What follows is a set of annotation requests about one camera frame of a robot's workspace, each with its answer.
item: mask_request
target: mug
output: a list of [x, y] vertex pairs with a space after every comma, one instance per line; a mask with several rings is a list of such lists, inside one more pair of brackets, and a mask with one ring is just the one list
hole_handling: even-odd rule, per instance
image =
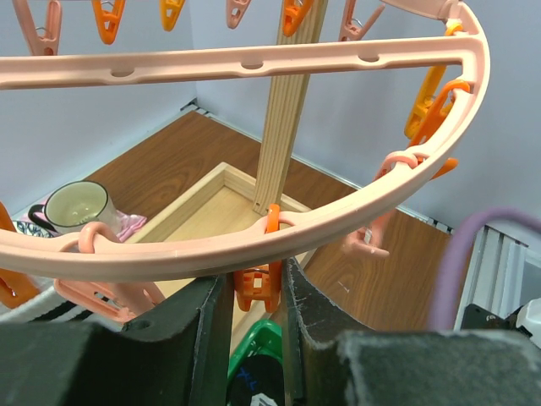
[[[37, 216], [42, 213], [46, 220]], [[118, 234], [122, 225], [107, 190], [91, 181], [66, 184], [55, 191], [45, 205], [33, 205], [29, 219], [54, 233], [67, 234], [83, 229], [89, 222], [103, 222]]]

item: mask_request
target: wooden post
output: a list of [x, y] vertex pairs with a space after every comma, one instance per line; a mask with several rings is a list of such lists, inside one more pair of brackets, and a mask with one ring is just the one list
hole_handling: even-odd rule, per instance
[[[280, 23], [277, 45], [318, 42], [327, 2], [315, 0], [291, 37], [282, 34]], [[261, 216], [269, 204], [280, 202], [309, 80], [309, 74], [275, 76], [271, 80], [253, 205]]]

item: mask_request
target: brown wood surface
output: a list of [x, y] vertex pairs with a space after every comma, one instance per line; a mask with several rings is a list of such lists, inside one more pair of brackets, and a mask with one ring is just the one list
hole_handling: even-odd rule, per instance
[[[89, 176], [126, 213], [152, 218], [227, 162], [256, 175], [260, 143], [190, 112]], [[353, 189], [292, 160], [284, 193], [308, 207], [323, 206]], [[385, 261], [345, 257], [340, 242], [321, 247], [306, 267], [310, 280], [345, 311], [378, 330], [424, 328], [437, 264], [449, 236], [406, 214], [392, 219]]]

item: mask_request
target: wall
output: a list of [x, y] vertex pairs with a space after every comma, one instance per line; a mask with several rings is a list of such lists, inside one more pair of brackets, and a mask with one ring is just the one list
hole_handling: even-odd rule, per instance
[[[344, 2], [329, 1], [321, 41], [336, 40]], [[192, 3], [192, 21], [205, 22], [194, 24], [195, 48], [275, 43], [280, 2], [253, 1], [236, 30], [226, 26], [223, 3]], [[358, 1], [355, 15], [366, 19], [376, 3]], [[406, 206], [453, 227], [488, 206], [516, 206], [541, 216], [541, 188], [536, 187], [541, 173], [536, 113], [541, 57], [535, 45], [541, 3], [488, 6], [469, 0], [468, 4], [489, 38], [489, 91], [456, 150], [459, 167], [426, 184]], [[442, 32], [438, 22], [387, 7], [366, 39]], [[425, 73], [426, 69], [402, 69], [312, 76], [294, 153], [355, 184], [369, 183], [383, 157], [407, 144], [403, 126]], [[198, 101], [240, 129], [261, 136], [269, 84], [269, 79], [198, 83]]]
[[[30, 6], [42, 25], [46, 2]], [[0, 38], [0, 56], [29, 55], [11, 1], [0, 4]], [[157, 1], [128, 1], [117, 40], [106, 46], [90, 1], [63, 1], [63, 55], [192, 47], [188, 4], [165, 32]], [[152, 135], [194, 98], [194, 83], [0, 92], [0, 200], [14, 214]]]

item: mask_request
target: mug handle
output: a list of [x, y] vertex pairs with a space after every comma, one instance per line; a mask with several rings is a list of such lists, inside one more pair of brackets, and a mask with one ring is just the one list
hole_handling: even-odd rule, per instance
[[45, 205], [33, 205], [28, 210], [28, 218], [38, 226], [45, 228], [46, 230], [52, 231], [53, 233], [57, 233], [57, 230], [54, 229], [54, 227], [51, 225], [51, 223], [46, 222], [45, 220], [40, 219], [36, 214], [41, 213], [43, 214], [43, 208]]

